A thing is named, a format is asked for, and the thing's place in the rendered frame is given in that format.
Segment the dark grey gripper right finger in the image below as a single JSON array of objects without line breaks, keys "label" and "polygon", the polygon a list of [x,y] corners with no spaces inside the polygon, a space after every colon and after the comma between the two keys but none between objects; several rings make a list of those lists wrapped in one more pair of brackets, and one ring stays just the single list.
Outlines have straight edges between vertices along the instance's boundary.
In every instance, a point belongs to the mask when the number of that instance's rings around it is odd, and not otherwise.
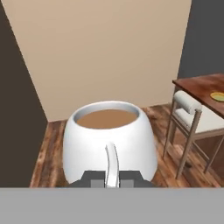
[{"label": "dark grey gripper right finger", "polygon": [[154,185],[145,180],[140,171],[119,171],[121,188],[148,188]]}]

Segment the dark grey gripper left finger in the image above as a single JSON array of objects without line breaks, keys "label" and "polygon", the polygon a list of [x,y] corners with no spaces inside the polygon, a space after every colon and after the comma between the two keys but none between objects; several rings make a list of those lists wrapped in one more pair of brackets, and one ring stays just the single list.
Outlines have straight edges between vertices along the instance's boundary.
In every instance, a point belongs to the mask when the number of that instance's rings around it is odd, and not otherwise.
[{"label": "dark grey gripper left finger", "polygon": [[104,188],[105,171],[84,171],[81,179],[74,181],[69,187]]}]

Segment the white cup of tea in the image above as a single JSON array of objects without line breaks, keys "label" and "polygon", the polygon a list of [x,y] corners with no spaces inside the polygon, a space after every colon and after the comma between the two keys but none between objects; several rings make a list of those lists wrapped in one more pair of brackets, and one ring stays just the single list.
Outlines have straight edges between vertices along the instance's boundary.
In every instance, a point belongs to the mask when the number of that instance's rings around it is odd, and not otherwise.
[{"label": "white cup of tea", "polygon": [[[77,121],[105,109],[132,112],[136,120],[113,129],[90,129]],[[107,188],[120,185],[120,172],[140,172],[150,182],[158,168],[158,157],[151,123],[136,105],[126,101],[98,101],[77,109],[69,117],[63,137],[63,171],[70,184],[84,172],[105,174]]]}]

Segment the brown wooden dining table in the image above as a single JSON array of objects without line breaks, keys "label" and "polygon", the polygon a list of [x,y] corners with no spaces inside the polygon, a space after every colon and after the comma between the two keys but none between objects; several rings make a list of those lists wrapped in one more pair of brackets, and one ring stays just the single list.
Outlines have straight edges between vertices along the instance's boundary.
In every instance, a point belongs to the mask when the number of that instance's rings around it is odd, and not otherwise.
[{"label": "brown wooden dining table", "polygon": [[192,78],[176,79],[172,83],[190,96],[224,118],[224,102],[211,98],[213,92],[224,93],[224,73],[201,75]]}]

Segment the yellow green saucer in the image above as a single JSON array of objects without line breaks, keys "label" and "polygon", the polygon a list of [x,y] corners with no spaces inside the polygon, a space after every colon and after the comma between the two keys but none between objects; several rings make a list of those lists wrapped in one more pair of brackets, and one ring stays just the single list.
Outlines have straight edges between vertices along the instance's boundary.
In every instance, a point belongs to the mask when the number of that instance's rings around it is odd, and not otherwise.
[{"label": "yellow green saucer", "polygon": [[210,96],[217,102],[224,102],[224,93],[222,92],[212,92]]}]

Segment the white cushioned wooden chair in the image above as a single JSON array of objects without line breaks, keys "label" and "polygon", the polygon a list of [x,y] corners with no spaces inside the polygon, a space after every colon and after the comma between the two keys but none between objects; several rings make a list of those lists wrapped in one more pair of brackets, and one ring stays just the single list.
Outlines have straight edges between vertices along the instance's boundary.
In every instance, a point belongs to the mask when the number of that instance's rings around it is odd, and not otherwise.
[{"label": "white cushioned wooden chair", "polygon": [[[179,178],[184,170],[187,155],[192,145],[206,160],[204,173],[207,173],[221,145],[224,143],[224,119],[191,97],[187,92],[179,90],[172,98],[163,156],[165,156],[168,146],[173,142],[172,138],[176,129],[179,129],[186,137],[186,144],[178,166],[176,179]],[[207,137],[220,137],[220,141],[215,146],[211,157],[204,153],[196,144],[197,140]]]}]

